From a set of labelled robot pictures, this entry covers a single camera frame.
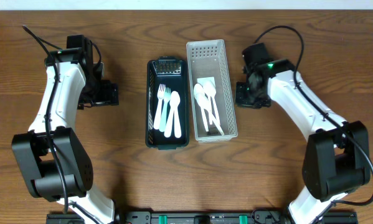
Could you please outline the white spoon of four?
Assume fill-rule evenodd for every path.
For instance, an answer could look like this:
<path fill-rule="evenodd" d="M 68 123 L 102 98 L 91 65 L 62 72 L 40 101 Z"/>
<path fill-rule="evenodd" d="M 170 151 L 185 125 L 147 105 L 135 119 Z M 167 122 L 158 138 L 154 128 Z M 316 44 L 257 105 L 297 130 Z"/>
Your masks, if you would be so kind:
<path fill-rule="evenodd" d="M 195 95 L 195 99 L 197 100 L 198 105 L 203 110 L 206 110 L 208 112 L 209 118 L 211 118 L 213 120 L 213 123 L 215 124 L 215 127 L 218 129 L 219 133 L 221 135 L 224 135 L 224 132 L 223 132 L 221 126 L 220 126 L 219 121 L 217 120 L 217 118 L 213 115 L 212 111 L 210 110 L 210 105 L 209 105 L 208 98 L 205 95 L 203 95 L 202 93 L 198 93 L 198 94 Z"/>
<path fill-rule="evenodd" d="M 215 89 L 215 86 L 214 84 L 209 80 L 209 81 L 206 81 L 204 83 L 204 91 L 206 93 L 206 95 L 208 96 L 208 98 L 210 99 L 210 101 L 212 102 L 212 105 L 213 105 L 213 109 L 214 109 L 214 115 L 215 115 L 215 118 L 218 122 L 220 122 L 220 118 L 219 118 L 219 112 L 218 112 L 218 109 L 217 109 L 217 104 L 216 104 L 216 101 L 215 101 L 215 94 L 216 94 L 216 89 Z"/>
<path fill-rule="evenodd" d="M 204 124 L 205 131 L 209 131 L 208 123 L 207 123 L 207 117 L 205 115 L 204 110 L 207 108 L 207 102 L 208 99 L 204 93 L 204 89 L 201 84 L 196 83 L 194 85 L 194 98 L 196 99 L 198 105 L 201 108 L 201 115 L 202 115 L 202 121 Z"/>
<path fill-rule="evenodd" d="M 212 103 L 211 103 L 211 97 L 208 94 L 205 94 L 207 97 L 207 111 L 209 112 L 209 124 L 212 125 L 214 123 L 214 115 L 212 113 Z"/>

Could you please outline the white plastic fork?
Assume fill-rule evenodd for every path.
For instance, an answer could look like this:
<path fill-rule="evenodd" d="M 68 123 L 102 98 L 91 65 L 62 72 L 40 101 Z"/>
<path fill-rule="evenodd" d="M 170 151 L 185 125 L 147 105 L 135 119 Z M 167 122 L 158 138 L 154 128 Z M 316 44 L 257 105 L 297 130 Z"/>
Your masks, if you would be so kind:
<path fill-rule="evenodd" d="M 174 117 L 174 108 L 170 107 L 168 120 L 167 120 L 166 127 L 165 127 L 165 130 L 164 130 L 164 136 L 166 138 L 169 138 L 171 136 L 173 117 Z"/>
<path fill-rule="evenodd" d="M 156 108 L 156 114 L 154 117 L 154 123 L 153 123 L 153 128 L 154 129 L 159 129 L 159 125 L 161 122 L 161 110 L 162 110 L 162 103 L 164 99 L 164 92 L 165 92 L 165 84 L 160 84 L 157 92 L 157 97 L 158 97 L 158 105 Z"/>

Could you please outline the pale green plastic fork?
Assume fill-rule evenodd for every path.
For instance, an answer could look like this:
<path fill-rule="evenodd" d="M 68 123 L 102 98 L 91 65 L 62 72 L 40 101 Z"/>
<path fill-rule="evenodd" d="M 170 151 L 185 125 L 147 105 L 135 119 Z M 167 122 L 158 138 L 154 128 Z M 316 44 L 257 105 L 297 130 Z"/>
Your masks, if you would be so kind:
<path fill-rule="evenodd" d="M 166 87 L 165 92 L 164 92 L 164 104 L 163 104 L 163 110 L 161 113 L 161 121 L 159 125 L 159 130 L 162 133 L 165 131 L 165 127 L 166 127 L 168 103 L 170 99 L 171 99 L 171 89 Z"/>

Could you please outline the white plastic spoon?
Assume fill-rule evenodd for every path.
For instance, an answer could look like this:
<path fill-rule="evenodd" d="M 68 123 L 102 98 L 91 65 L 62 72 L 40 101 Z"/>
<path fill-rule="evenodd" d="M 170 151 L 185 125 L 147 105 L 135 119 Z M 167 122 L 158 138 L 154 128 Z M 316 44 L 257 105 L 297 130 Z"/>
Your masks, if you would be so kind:
<path fill-rule="evenodd" d="M 179 113 L 178 113 L 178 106 L 180 104 L 180 96 L 177 91 L 173 91 L 171 93 L 171 100 L 170 100 L 170 105 L 173 110 L 173 120 L 174 120 L 174 136 L 176 138 L 180 138 L 182 136 L 181 133 L 181 125 L 179 121 Z"/>

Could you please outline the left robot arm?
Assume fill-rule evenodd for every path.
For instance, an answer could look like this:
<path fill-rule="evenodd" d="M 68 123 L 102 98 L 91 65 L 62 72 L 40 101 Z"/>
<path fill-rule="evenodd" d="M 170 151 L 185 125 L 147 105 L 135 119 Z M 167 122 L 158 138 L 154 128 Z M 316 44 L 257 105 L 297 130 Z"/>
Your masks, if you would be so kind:
<path fill-rule="evenodd" d="M 47 84 L 35 120 L 12 139 L 12 151 L 29 193 L 58 202 L 85 223 L 113 223 L 115 203 L 93 182 L 92 162 L 75 134 L 77 110 L 118 104 L 118 86 L 93 61 L 96 45 L 70 35 L 66 49 L 45 59 Z"/>

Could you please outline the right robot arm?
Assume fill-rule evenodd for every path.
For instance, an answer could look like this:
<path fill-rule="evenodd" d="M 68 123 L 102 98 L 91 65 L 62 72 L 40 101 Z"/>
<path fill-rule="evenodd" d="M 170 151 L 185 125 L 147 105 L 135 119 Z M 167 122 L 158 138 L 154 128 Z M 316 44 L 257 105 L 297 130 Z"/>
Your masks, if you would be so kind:
<path fill-rule="evenodd" d="M 273 60 L 263 43 L 242 52 L 247 79 L 238 82 L 236 104 L 260 109 L 280 105 L 307 141 L 298 197 L 280 223 L 318 223 L 340 199 L 370 181 L 368 132 L 327 107 L 287 59 Z"/>

